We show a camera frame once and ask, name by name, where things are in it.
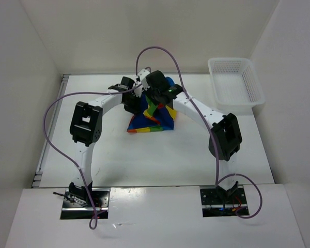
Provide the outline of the rainbow striped shorts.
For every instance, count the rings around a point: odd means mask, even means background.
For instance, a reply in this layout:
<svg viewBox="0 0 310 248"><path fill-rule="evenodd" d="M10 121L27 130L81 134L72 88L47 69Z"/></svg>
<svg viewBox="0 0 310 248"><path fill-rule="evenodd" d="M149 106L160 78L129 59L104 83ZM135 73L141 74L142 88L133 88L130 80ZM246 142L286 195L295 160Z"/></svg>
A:
<svg viewBox="0 0 310 248"><path fill-rule="evenodd" d="M128 133L148 133L166 130L174 130L177 111L164 106L154 104L145 95L144 90L137 100L136 114L133 114L127 127Z"/></svg>

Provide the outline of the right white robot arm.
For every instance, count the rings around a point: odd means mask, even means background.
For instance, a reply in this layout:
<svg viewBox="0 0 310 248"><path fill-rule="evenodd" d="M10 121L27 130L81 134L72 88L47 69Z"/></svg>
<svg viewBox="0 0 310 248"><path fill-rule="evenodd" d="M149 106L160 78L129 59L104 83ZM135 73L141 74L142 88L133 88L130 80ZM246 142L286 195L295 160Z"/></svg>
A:
<svg viewBox="0 0 310 248"><path fill-rule="evenodd" d="M216 162L216 197L222 203L230 202L238 188L238 181L230 176L235 175L233 164L242 143L237 117L206 106L192 97L183 85L170 83L159 70L149 72L142 69L137 77L153 103L161 103L185 114L209 132L208 149Z"/></svg>

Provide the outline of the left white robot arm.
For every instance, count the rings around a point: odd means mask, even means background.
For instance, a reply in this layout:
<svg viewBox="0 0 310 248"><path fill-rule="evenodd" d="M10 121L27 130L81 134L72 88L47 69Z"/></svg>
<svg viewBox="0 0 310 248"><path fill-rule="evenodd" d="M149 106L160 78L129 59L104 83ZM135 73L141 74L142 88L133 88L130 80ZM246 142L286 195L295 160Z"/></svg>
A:
<svg viewBox="0 0 310 248"><path fill-rule="evenodd" d="M119 84L110 86L104 95L88 102L79 101L75 105L70 134L75 142L74 161L79 166L79 172L69 184L69 194L80 206L88 206L93 199L92 154L101 136L103 115L122 103L126 106L134 104L134 86L135 82L124 76Z"/></svg>

